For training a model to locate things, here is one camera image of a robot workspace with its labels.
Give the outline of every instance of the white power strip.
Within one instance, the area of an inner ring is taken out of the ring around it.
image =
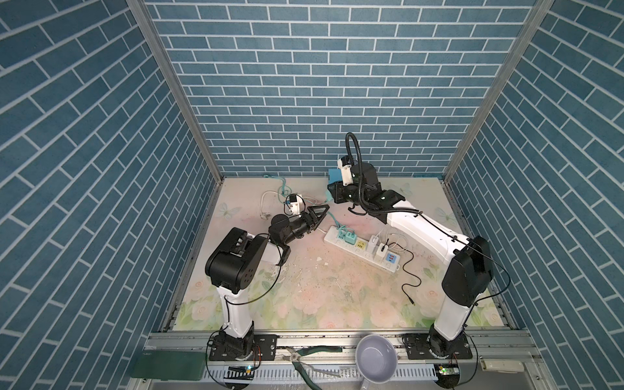
[[[373,253],[370,253],[366,250],[366,248],[370,244],[368,241],[364,240],[361,237],[357,237],[355,244],[349,244],[343,239],[338,238],[338,229],[335,226],[329,228],[324,240],[325,242],[336,245],[338,248],[349,252],[350,254],[355,255],[362,260],[365,260],[368,264],[374,265],[375,267],[381,268],[382,270],[394,273],[399,269],[399,261],[401,260],[401,257],[399,255],[388,251],[388,249],[386,248],[383,251],[383,257],[376,256],[376,251],[373,250]]]

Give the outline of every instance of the mounting plate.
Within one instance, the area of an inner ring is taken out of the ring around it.
[[[429,333],[406,333],[402,335],[401,340],[403,341],[403,344],[405,344],[408,359],[439,359],[438,356],[433,355],[429,350],[429,343],[427,342],[428,337]],[[460,337],[462,338],[463,343],[458,344],[463,346],[456,352],[456,358],[472,359],[472,351],[470,350],[466,334],[462,333]]]
[[[234,354],[229,354],[225,350],[225,333],[219,332],[213,339],[213,348],[210,349],[210,361],[236,361]],[[277,334],[254,334],[253,343],[259,345],[263,361],[275,360],[275,349],[277,347]],[[247,361],[253,360],[253,354]]]

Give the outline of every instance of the blue brick wall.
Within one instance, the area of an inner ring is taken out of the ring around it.
[[[534,0],[147,3],[227,175],[440,176]]]
[[[0,2],[0,389],[117,389],[214,180],[124,0]]]
[[[623,4],[555,0],[451,181],[559,388],[624,379]]]

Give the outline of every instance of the teal cable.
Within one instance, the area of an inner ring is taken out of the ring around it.
[[[280,197],[280,195],[284,197],[284,200],[282,200],[281,202],[285,202],[286,201],[286,197],[293,193],[293,189],[286,185],[286,179],[285,178],[279,177],[279,176],[273,176],[273,175],[263,175],[262,177],[264,177],[264,178],[276,178],[278,180],[281,180],[281,187],[278,188],[278,191],[277,191],[278,198]],[[338,222],[338,220],[336,219],[336,217],[334,217],[334,215],[332,213],[327,212],[327,214],[331,217],[331,219],[334,220],[334,222],[336,223],[336,227],[338,229],[347,228],[346,225],[341,225],[340,222]]]

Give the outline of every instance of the pliers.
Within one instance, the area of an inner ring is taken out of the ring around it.
[[[307,356],[309,354],[313,354],[313,353],[317,353],[317,352],[342,352],[343,351],[342,347],[332,347],[332,346],[320,345],[320,346],[316,346],[316,347],[301,348],[301,349],[298,349],[296,351],[293,348],[288,348],[287,347],[286,350],[288,352],[290,352],[290,356],[288,356],[288,360],[290,360],[291,363],[293,363],[293,366],[295,367],[295,370],[297,370],[299,375],[301,375],[301,377],[303,378],[303,381],[308,385],[308,387],[310,387],[310,389],[312,389],[312,390],[322,390],[320,387],[318,387],[312,381],[312,379],[310,379],[310,377],[308,376],[308,373],[306,372],[306,368],[310,368],[310,370],[316,371],[317,373],[322,373],[322,374],[325,374],[325,375],[336,376],[336,377],[340,378],[340,374],[336,374],[336,373],[334,373],[332,371],[327,371],[327,370],[324,370],[324,369],[316,369],[316,368],[312,367],[311,365],[302,362],[300,360],[300,358],[302,356]]]

